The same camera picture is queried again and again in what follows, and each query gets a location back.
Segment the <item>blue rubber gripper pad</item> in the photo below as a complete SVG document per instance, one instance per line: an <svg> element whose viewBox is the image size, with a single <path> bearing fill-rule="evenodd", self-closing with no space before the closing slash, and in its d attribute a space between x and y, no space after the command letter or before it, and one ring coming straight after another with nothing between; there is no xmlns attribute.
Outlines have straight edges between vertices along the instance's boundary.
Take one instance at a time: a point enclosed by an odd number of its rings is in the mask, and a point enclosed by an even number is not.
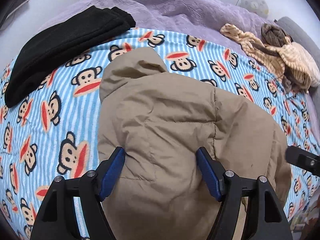
<svg viewBox="0 0 320 240"><path fill-rule="evenodd" d="M121 174L124 161L125 161L125 151L124 149L121 149L118 152L117 156L114 158L106 174L103 176L103 179L101 182L101 190L99 193L99 198L101 199L101 201L104 200L106 197L110 196L113 190L113 187L115 186L116 181Z"/></svg>
<svg viewBox="0 0 320 240"><path fill-rule="evenodd" d="M202 173L202 178L207 184L210 195L213 196L217 201L220 201L222 195L219 190L219 181L214 174L209 162L200 149L196 152L196 161Z"/></svg>

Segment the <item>white wall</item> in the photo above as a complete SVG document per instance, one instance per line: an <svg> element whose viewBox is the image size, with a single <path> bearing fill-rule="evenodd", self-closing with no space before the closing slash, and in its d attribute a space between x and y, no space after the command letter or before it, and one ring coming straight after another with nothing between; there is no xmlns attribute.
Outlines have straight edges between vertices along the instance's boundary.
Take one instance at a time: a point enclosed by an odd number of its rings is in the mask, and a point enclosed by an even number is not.
<svg viewBox="0 0 320 240"><path fill-rule="evenodd" d="M266 0L268 19L287 16L297 23L320 48L320 21L306 0Z"/></svg>
<svg viewBox="0 0 320 240"><path fill-rule="evenodd" d="M42 24L77 1L79 0L30 0L21 11L16 12L12 23L0 31L0 70L20 52Z"/></svg>

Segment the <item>gray stuffed toy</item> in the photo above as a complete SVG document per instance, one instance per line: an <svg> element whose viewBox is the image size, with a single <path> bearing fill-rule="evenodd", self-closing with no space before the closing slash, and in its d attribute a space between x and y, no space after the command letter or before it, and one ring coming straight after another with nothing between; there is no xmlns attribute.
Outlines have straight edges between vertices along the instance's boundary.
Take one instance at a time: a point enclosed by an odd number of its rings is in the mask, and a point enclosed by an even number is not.
<svg viewBox="0 0 320 240"><path fill-rule="evenodd" d="M241 0L238 6L257 14L260 17L268 17L269 8L265 0Z"/></svg>

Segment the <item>beige puffer jacket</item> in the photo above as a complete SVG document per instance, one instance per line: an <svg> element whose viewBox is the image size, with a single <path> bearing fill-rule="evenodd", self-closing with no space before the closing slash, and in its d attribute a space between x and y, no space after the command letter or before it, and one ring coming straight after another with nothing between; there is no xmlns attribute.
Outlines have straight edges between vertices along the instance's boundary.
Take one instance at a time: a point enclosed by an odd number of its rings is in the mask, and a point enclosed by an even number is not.
<svg viewBox="0 0 320 240"><path fill-rule="evenodd" d="M265 175L284 205L287 141L271 115L242 96L167 72L152 48L114 59L100 84L100 161L127 152L103 208L117 240L204 240L220 204L196 165L206 147L241 177ZM243 198L234 239L245 219Z"/></svg>

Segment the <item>monkey face print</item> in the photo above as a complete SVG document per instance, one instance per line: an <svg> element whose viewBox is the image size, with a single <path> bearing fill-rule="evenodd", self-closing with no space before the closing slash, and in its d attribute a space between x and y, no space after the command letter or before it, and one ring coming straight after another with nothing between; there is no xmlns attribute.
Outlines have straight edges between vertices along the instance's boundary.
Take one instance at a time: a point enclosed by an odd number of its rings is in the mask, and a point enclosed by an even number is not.
<svg viewBox="0 0 320 240"><path fill-rule="evenodd" d="M45 195L47 194L48 192L48 189L49 189L49 186L48 185L44 185L44 186L39 186L36 191L35 191L35 195L37 197L37 199L39 201L43 201Z"/></svg>
<svg viewBox="0 0 320 240"><path fill-rule="evenodd" d="M21 126L24 126L27 123L27 118L31 112L32 102L33 98L29 100L29 96L27 96L19 107L17 123L21 123Z"/></svg>
<svg viewBox="0 0 320 240"><path fill-rule="evenodd" d="M284 108L287 111L288 115L291 115L290 105L288 103L288 100L283 100Z"/></svg>
<svg viewBox="0 0 320 240"><path fill-rule="evenodd" d="M98 75L101 73L102 67L91 67L80 71L72 80L74 85L74 97L84 96L99 89L101 78Z"/></svg>
<svg viewBox="0 0 320 240"><path fill-rule="evenodd" d="M188 72L197 67L196 63L188 58L189 56L190 54L187 52L175 51L165 56L165 59L168 61L173 61L173 63L170 65L172 70Z"/></svg>
<svg viewBox="0 0 320 240"><path fill-rule="evenodd" d="M154 31L145 32L139 39L139 42L147 41L150 47L155 48L164 43L165 36L163 34L154 35Z"/></svg>
<svg viewBox="0 0 320 240"><path fill-rule="evenodd" d="M243 96L254 103L253 97L249 92L249 90L245 87L245 85L239 85L238 83L235 83L235 86L236 86L238 95Z"/></svg>
<svg viewBox="0 0 320 240"><path fill-rule="evenodd" d="M294 214L294 210L295 210L295 204L293 204L292 202L289 204L289 212L288 212L288 220L290 220Z"/></svg>
<svg viewBox="0 0 320 240"><path fill-rule="evenodd" d="M1 83L9 77L10 73L11 73L11 70L10 70L10 64L9 64L6 66L6 68L3 71Z"/></svg>
<svg viewBox="0 0 320 240"><path fill-rule="evenodd" d="M261 70L261 68L260 68L260 66L258 65L258 64L256 64L253 60L249 60L248 61L248 63L249 63L249 65L253 68L253 69L256 69L257 71L260 71Z"/></svg>
<svg viewBox="0 0 320 240"><path fill-rule="evenodd" d="M309 129L307 127L307 124L303 124L303 131L304 131L304 136L308 139L309 138Z"/></svg>
<svg viewBox="0 0 320 240"><path fill-rule="evenodd" d="M277 89L277 86L275 84L275 82L273 81L269 81L269 80L265 80L267 82L267 87L268 87L268 90L271 92L271 94L273 95L273 97L277 97L277 92L278 92L278 89Z"/></svg>
<svg viewBox="0 0 320 240"><path fill-rule="evenodd" d="M257 81L254 80L254 75L249 73L249 74L245 74L243 76L244 80L247 80L249 82L249 87L254 90L254 91L259 91L259 84Z"/></svg>
<svg viewBox="0 0 320 240"><path fill-rule="evenodd" d="M54 79L54 76L57 72L57 68L52 71L52 73L50 73L49 75L47 75L44 80L41 82L40 86L38 86L38 90L44 88L44 86L46 85L46 87L50 87L52 85L52 82L53 82L53 79Z"/></svg>
<svg viewBox="0 0 320 240"><path fill-rule="evenodd" d="M221 81L226 82L227 78L231 79L228 69L220 61L217 60L216 63L212 60L208 60L208 63L211 70L221 79Z"/></svg>
<svg viewBox="0 0 320 240"><path fill-rule="evenodd" d="M38 150L38 146L33 143L31 144L31 135L22 143L20 149L20 159L19 162L24 162L24 170L27 176L35 169L37 160L36 160L36 152Z"/></svg>
<svg viewBox="0 0 320 240"><path fill-rule="evenodd" d="M26 224L29 228L33 227L33 224L35 223L36 220L36 210L33 207L33 204L30 203L29 205L27 204L27 201L22 197L20 199L20 208L22 211L22 214L24 216L24 219L26 221Z"/></svg>
<svg viewBox="0 0 320 240"><path fill-rule="evenodd" d="M7 219L7 221L12 222L7 203L4 201L4 199L0 203L0 210L2 211L2 214Z"/></svg>
<svg viewBox="0 0 320 240"><path fill-rule="evenodd" d="M70 178L81 177L85 172L89 152L88 142L83 141L76 145L74 133L67 132L66 138L60 145L57 172L64 175L67 171L70 171Z"/></svg>
<svg viewBox="0 0 320 240"><path fill-rule="evenodd" d="M12 195L11 191L8 188L5 190L5 195L7 197L7 200L10 202L10 204L12 206L12 211L17 214L18 207L13 199L13 195Z"/></svg>
<svg viewBox="0 0 320 240"><path fill-rule="evenodd" d="M61 112L61 99L57 94L57 91L54 91L49 101L42 101L40 105L40 114L42 127L45 132L48 132L50 129L50 123L53 123L54 126L57 126L60 123L60 112Z"/></svg>
<svg viewBox="0 0 320 240"><path fill-rule="evenodd" d="M298 177L297 179L294 180L294 186L293 186L293 191L296 194L296 196L298 196L300 190L301 190L301 181L300 181L300 177Z"/></svg>
<svg viewBox="0 0 320 240"><path fill-rule="evenodd" d="M306 151L310 151L310 145L307 140L304 140L303 147Z"/></svg>
<svg viewBox="0 0 320 240"><path fill-rule="evenodd" d="M80 55L74 57L72 60L69 60L69 61L66 63L66 67L72 67L72 66L78 65L78 64L83 63L83 62L85 62L86 60L90 59L90 58L91 58L91 55L88 54L89 52L90 52L90 50L87 49L86 51L84 51L84 52L81 53Z"/></svg>
<svg viewBox="0 0 320 240"><path fill-rule="evenodd" d="M9 165L9 173L10 173L10 182L13 189L13 193L16 195L19 192L19 175L16 168L16 163L11 163Z"/></svg>
<svg viewBox="0 0 320 240"><path fill-rule="evenodd" d="M291 127L290 124L287 122L287 120L285 120L283 118L283 116L281 117L281 124L282 124L282 128L284 130L285 135L290 135L291 134Z"/></svg>
<svg viewBox="0 0 320 240"><path fill-rule="evenodd" d="M0 156L0 179L3 179L3 166L1 164L2 157Z"/></svg>
<svg viewBox="0 0 320 240"><path fill-rule="evenodd" d="M7 119L9 108L4 105L3 107L0 107L0 124L3 122L3 120Z"/></svg>
<svg viewBox="0 0 320 240"><path fill-rule="evenodd" d="M302 114L302 119L303 119L305 122L309 122L309 120L310 120L310 115L309 115L309 113L308 113L308 111L307 111L306 108L304 108L304 109L301 110L301 114Z"/></svg>
<svg viewBox="0 0 320 240"><path fill-rule="evenodd" d="M132 46L127 43L127 42L124 42L122 44L122 47L119 47L118 45L112 45L110 47L110 52L108 54L108 59L109 61L113 61L116 57L118 57L119 55L122 55L126 52L129 52L132 50Z"/></svg>
<svg viewBox="0 0 320 240"><path fill-rule="evenodd" d="M212 85L214 87L218 87L217 82L214 79L202 79L200 81Z"/></svg>
<svg viewBox="0 0 320 240"><path fill-rule="evenodd" d="M296 124L299 124L299 123L300 123L300 117L299 117L299 115L298 115L297 110L294 109L292 112L293 112L293 116L294 116L294 119L295 119Z"/></svg>
<svg viewBox="0 0 320 240"><path fill-rule="evenodd" d="M194 36L187 35L186 44L190 48L196 48L199 52L201 52L204 49L205 40L196 38Z"/></svg>
<svg viewBox="0 0 320 240"><path fill-rule="evenodd" d="M6 149L8 153L11 153L11 150L12 150L12 138L13 138L13 128L8 122L7 127L4 130L4 142L3 142L3 148Z"/></svg>
<svg viewBox="0 0 320 240"><path fill-rule="evenodd" d="M230 49L225 49L223 52L223 58L230 63L233 69L238 67L238 54L232 53Z"/></svg>
<svg viewBox="0 0 320 240"><path fill-rule="evenodd" d="M302 191L301 199L300 199L300 202L299 202L299 210L304 207L304 205L306 203L305 198L306 198L306 193L304 191Z"/></svg>
<svg viewBox="0 0 320 240"><path fill-rule="evenodd" d="M273 105L272 105L271 98L265 97L265 98L263 99L263 105L264 105L265 108L267 108L267 109L269 110L269 113L270 113L272 116L274 116L274 115L276 114L277 108L276 108L276 106L273 106Z"/></svg>
<svg viewBox="0 0 320 240"><path fill-rule="evenodd" d="M1 90L1 97L4 96L4 93L5 91L7 90L7 87L8 87L8 84L9 84L9 81L5 82L3 87L2 87L2 90Z"/></svg>
<svg viewBox="0 0 320 240"><path fill-rule="evenodd" d="M296 131L296 135L297 135L298 139L301 139L300 129L299 129L299 126L296 123L294 124L294 129Z"/></svg>

